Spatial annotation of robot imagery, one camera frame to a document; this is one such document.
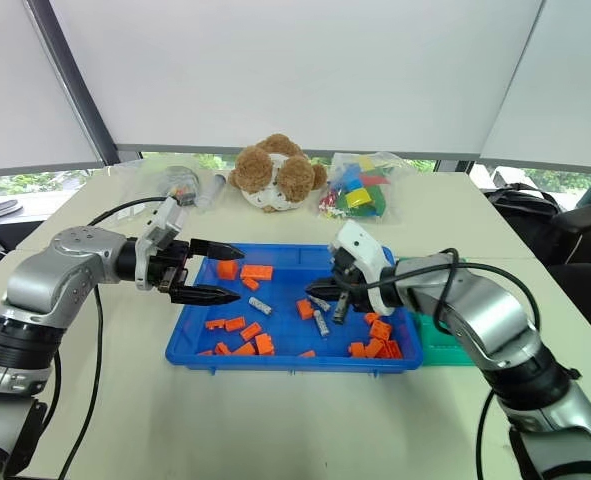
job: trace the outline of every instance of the brown teddy bear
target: brown teddy bear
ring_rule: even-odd
[[[326,183],[322,165],[310,159],[286,135],[276,133],[237,157],[228,181],[265,212],[299,207],[311,190]]]

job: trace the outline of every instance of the black cable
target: black cable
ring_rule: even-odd
[[[479,416],[479,423],[477,424],[477,437],[475,438],[475,470],[477,471],[477,480],[484,480],[484,472],[482,471],[482,434],[484,433],[484,422],[486,421],[486,414],[488,408],[491,406],[491,400],[495,392],[491,390],[486,396],[482,413]]]
[[[369,290],[371,288],[381,287],[382,285],[388,285],[389,283],[395,283],[399,280],[406,280],[407,278],[416,277],[418,275],[423,275],[424,273],[431,273],[431,272],[438,272],[440,270],[448,270],[450,268],[470,268],[474,270],[485,270],[487,272],[492,272],[497,275],[500,275],[512,283],[514,283],[526,296],[528,303],[531,306],[533,311],[533,324],[535,325],[535,329],[540,329],[540,314],[539,308],[537,306],[537,302],[535,301],[535,297],[528,289],[528,287],[522,282],[519,278],[513,275],[506,270],[503,270],[499,267],[494,267],[493,265],[486,265],[484,263],[460,263],[453,267],[452,263],[444,263],[441,265],[432,265],[430,267],[418,268],[417,270],[413,270],[411,272],[400,273],[399,275],[394,275],[392,277],[385,278],[384,280],[379,280],[377,282],[372,283],[365,283],[362,285],[351,285],[350,283],[346,283],[342,278],[335,274],[335,282],[342,287],[342,289],[347,290],[349,292],[356,291],[356,290]]]
[[[133,205],[139,205],[140,203],[149,203],[149,202],[163,202],[168,197],[146,197],[146,198],[139,198],[137,200],[131,200],[130,202],[122,203],[121,205],[116,206],[115,208],[111,208],[110,210],[106,210],[101,215],[95,217],[93,220],[90,221],[88,224],[89,226],[97,225],[99,222],[106,220],[111,215],[119,212],[120,210],[124,210],[125,208],[132,207]]]
[[[96,286],[93,289],[93,293],[95,294],[95,304],[97,305],[97,360],[95,363],[95,379],[93,380],[93,391],[91,393],[91,400],[88,404],[88,411],[86,412],[86,418],[84,419],[84,424],[82,425],[82,429],[77,435],[77,440],[75,440],[75,444],[71,449],[71,452],[68,454],[68,458],[66,458],[66,462],[62,467],[62,471],[59,474],[58,480],[64,480],[66,477],[66,473],[73,462],[73,458],[75,458],[75,454],[79,449],[79,446],[82,444],[84,440],[84,435],[86,435],[86,430],[88,430],[88,426],[91,423],[91,417],[93,416],[93,410],[95,410],[95,403],[97,402],[97,393],[99,391],[99,377],[102,371],[102,337],[104,334],[104,309],[102,308],[102,299],[99,296],[99,288]]]
[[[59,403],[59,393],[62,390],[62,359],[59,356],[59,350],[55,352],[53,363],[55,364],[55,387],[53,389],[53,400],[51,400],[51,406],[48,410],[48,413],[46,414],[44,423],[42,424],[42,433],[46,431],[48,425],[53,419],[53,415],[55,415],[55,410],[57,410],[57,404]]]
[[[442,311],[444,310],[444,305],[446,305],[446,298],[453,286],[453,280],[455,279],[455,273],[457,272],[457,266],[459,265],[459,252],[454,248],[447,248],[440,253],[450,253],[453,256],[453,260],[451,261],[451,266],[448,272],[448,279],[446,280],[446,284],[442,289],[442,294],[440,295],[437,305],[435,306],[435,311],[433,312],[433,325],[435,325],[437,331],[446,335],[451,335],[448,328],[442,327],[439,323],[439,319],[442,318]]]

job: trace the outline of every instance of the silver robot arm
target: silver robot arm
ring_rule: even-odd
[[[340,301],[344,294],[358,310],[384,315],[398,306],[432,315],[452,262],[451,255],[437,254],[382,267],[381,245],[351,221],[330,249],[335,285],[322,279],[307,292]],[[359,289],[360,284],[437,266],[444,268],[391,281],[367,294]],[[338,302],[338,309],[346,306]],[[557,363],[519,301],[488,278],[458,268],[438,320],[448,326],[497,395],[511,424],[510,440],[522,477],[591,478],[591,403],[576,382],[576,372]]]
[[[34,395],[43,391],[62,337],[95,286],[130,280],[140,290],[156,287],[184,304],[239,299],[219,287],[184,285],[184,264],[194,254],[243,254],[227,244],[174,240],[182,221],[180,207],[169,198],[137,240],[98,227],[69,228],[11,274],[0,304],[0,478],[30,462],[46,413]]]

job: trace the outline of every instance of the black bag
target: black bag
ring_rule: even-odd
[[[543,198],[521,190],[539,192]],[[523,183],[511,183],[484,195],[535,256],[548,263],[559,241],[559,231],[550,224],[562,212],[557,201],[550,194]]]

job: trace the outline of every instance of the blue plastic bin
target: blue plastic bin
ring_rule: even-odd
[[[186,306],[177,321],[166,348],[166,358],[174,365],[186,365],[192,369],[211,370],[312,370],[336,372],[400,373],[412,370],[422,363],[422,349],[414,322],[405,309],[397,309],[386,321],[393,325],[391,338],[397,340],[403,359],[351,358],[348,346],[351,342],[368,343],[369,326],[363,313],[353,312],[344,325],[332,321],[333,309],[324,313],[330,335],[322,338],[313,319],[302,320],[296,302],[306,298],[304,288],[320,277],[330,275],[330,253],[325,245],[261,245],[237,244],[246,258],[244,264],[272,265],[272,281],[260,281],[255,292],[238,278],[221,280],[217,276],[217,261],[204,259],[195,284],[221,285],[239,292],[242,299],[228,305],[209,307]],[[392,262],[392,255],[384,249]],[[255,296],[273,307],[266,316],[248,304]],[[246,325],[257,322],[268,333],[275,346],[274,356],[198,355],[212,350],[217,342],[224,342],[231,351],[243,343],[239,332],[223,329],[207,330],[204,323],[219,318],[246,318]],[[315,350],[315,357],[298,357],[307,350]]]

